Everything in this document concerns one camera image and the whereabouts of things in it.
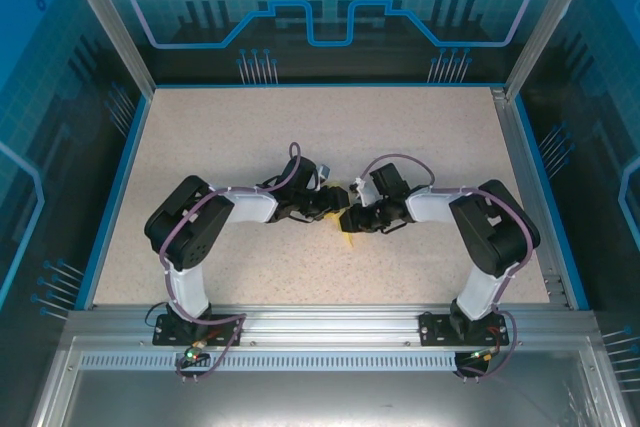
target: glass panel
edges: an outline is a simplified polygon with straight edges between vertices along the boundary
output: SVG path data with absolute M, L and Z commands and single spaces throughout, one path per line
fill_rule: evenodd
M 0 392 L 9 426 L 28 424 L 140 92 L 85 0 L 0 0 L 0 12 Z M 44 268 L 58 259 L 77 272 Z
M 114 2 L 158 83 L 482 83 L 547 0 Z
M 522 92 L 591 307 L 604 333 L 629 325 L 636 336 L 639 6 L 640 0 L 574 0 Z M 623 361 L 616 367 L 627 371 L 621 378 L 637 380 L 637 346 L 626 333 L 609 340 L 622 341 L 612 346 Z

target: yellow object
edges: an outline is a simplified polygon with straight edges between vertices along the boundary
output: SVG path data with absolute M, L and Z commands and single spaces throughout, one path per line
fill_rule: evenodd
M 340 212 L 334 214 L 329 213 L 327 215 L 325 215 L 325 218 L 327 219 L 333 219 L 333 221 L 335 222 L 336 226 L 338 227 L 338 229 L 340 229 L 340 216 L 344 213 L 344 211 L 347 209 L 342 209 Z M 349 232 L 342 232 L 342 235 L 344 236 L 344 239 L 347 241 L 347 244 L 349 244 L 351 247 L 353 247 L 353 235 L 351 235 Z
M 340 187 L 340 184 L 338 182 L 327 182 L 326 184 L 327 187 Z M 344 214 L 344 211 L 347 209 L 342 209 L 340 212 L 338 213 L 329 213 L 327 215 L 325 215 L 326 219 L 333 219 L 333 221 L 335 222 L 335 224 L 338 226 L 338 229 L 340 231 L 342 231 L 342 228 L 340 227 L 340 216 L 342 214 Z M 353 247 L 353 235 L 351 235 L 349 232 L 342 232 L 342 235 L 344 236 L 344 239 L 347 241 L 347 244 L 349 244 L 351 247 Z

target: metal base plate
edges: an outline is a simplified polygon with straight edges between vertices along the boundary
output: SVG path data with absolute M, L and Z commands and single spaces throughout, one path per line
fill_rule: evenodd
M 207 320 L 221 320 L 229 317 L 229 315 L 211 315 Z M 156 328 L 153 334 L 151 343 L 153 345 L 161 346 L 188 346 L 193 342 L 200 339 L 186 339 L 184 332 L 179 332 L 174 319 L 168 314 L 159 315 L 156 319 Z M 236 322 L 230 322 L 228 324 L 216 325 L 210 327 L 207 335 L 207 346 L 209 347 L 224 347 L 229 342 L 233 329 L 237 326 Z M 231 345 L 240 345 L 240 337 L 242 333 L 239 333 Z
M 461 340 L 449 322 L 449 314 L 425 312 L 418 317 L 420 345 L 423 347 L 493 347 L 495 336 L 489 332 L 496 327 L 500 333 L 500 346 L 509 345 L 509 333 L 504 317 L 493 312 L 476 322 L 472 322 L 469 333 Z

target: aluminum frame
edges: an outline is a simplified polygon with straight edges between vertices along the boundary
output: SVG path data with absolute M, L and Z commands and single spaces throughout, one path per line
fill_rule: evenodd
M 634 425 L 622 401 L 593 312 L 551 311 L 539 304 L 504 308 L 513 313 L 518 324 L 517 351 L 579 353 L 586 387 L 601 424 Z M 146 308 L 130 306 L 70 313 L 33 426 L 62 424 L 78 371 L 82 369 L 83 354 L 181 351 L 150 345 L 152 330 L 143 322 L 146 311 Z M 304 351 L 383 351 L 390 357 L 429 350 L 460 351 L 453 347 L 420 347 L 417 316 L 425 311 L 445 313 L 448 308 L 435 304 L 220 306 L 214 309 L 217 314 L 247 313 L 245 332 L 235 351 L 283 355 Z
M 542 51 L 564 17 L 572 0 L 549 0 L 522 49 L 505 84 L 506 97 L 513 101 L 529 77 Z
M 156 84 L 112 0 L 87 0 L 138 89 L 151 102 Z
M 580 305 L 574 287 L 582 287 L 572 286 L 567 262 L 533 159 L 531 149 L 535 146 L 528 145 L 522 119 L 513 101 L 507 100 L 505 91 L 493 88 L 491 92 L 523 207 L 540 231 L 542 242 L 536 249 L 536 254 L 549 300 L 559 307 L 578 309 Z

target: blue frame edge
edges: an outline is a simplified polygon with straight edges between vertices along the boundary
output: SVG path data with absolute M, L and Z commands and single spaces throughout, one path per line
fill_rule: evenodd
M 107 256 L 107 250 L 113 235 L 113 229 L 116 225 L 116 219 L 120 212 L 120 206 L 122 205 L 122 199 L 124 198 L 124 191 L 129 182 L 129 176 L 131 175 L 131 169 L 133 168 L 133 161 L 140 145 L 140 139 L 142 138 L 142 131 L 149 114 L 149 108 L 151 102 L 144 96 L 140 98 L 138 107 L 136 108 L 136 114 L 131 123 L 131 129 L 129 130 L 129 136 L 127 142 L 124 145 L 122 151 L 122 157 L 118 164 L 118 170 L 116 171 L 115 178 L 113 179 L 113 185 L 111 186 L 111 192 L 107 199 L 107 205 L 100 221 L 100 227 L 96 234 L 96 240 L 93 243 L 91 249 L 91 255 L 89 256 L 89 262 L 87 263 L 87 269 L 80 285 L 80 291 L 76 298 L 75 309 L 86 310 L 93 303 L 93 296 L 95 295 L 96 288 L 98 286 L 98 280 L 100 279 L 100 272 L 104 265 L 105 257 Z
M 522 121 L 522 127 L 524 129 L 526 141 L 529 145 L 531 156 L 533 157 L 533 162 L 536 167 L 538 178 L 540 179 L 540 184 L 542 185 L 544 200 L 549 207 L 551 221 L 553 222 L 553 227 L 556 231 L 558 243 L 560 244 L 562 257 L 564 258 L 564 263 L 567 267 L 567 275 L 569 276 L 569 282 L 571 283 L 571 285 L 565 287 L 569 287 L 573 291 L 579 310 L 589 310 L 589 302 L 587 301 L 587 296 L 582 285 L 582 280 L 580 279 L 580 274 L 578 273 L 578 267 L 576 265 L 575 259 L 573 258 L 573 253 L 571 252 L 571 247 L 569 246 L 569 239 L 567 238 L 567 233 L 565 232 L 564 226 L 562 225 L 562 219 L 560 219 L 558 205 L 556 204 L 556 199 L 553 196 L 553 191 L 551 190 L 551 183 L 549 182 L 547 173 L 544 170 L 542 157 L 540 156 L 540 151 L 538 150 L 538 144 L 536 143 L 536 139 L 533 135 L 533 129 L 531 128 L 531 123 L 529 122 L 529 116 L 527 115 L 524 107 L 524 102 L 522 101 L 520 94 L 516 96 L 515 105 L 518 115 L 520 116 L 520 120 Z

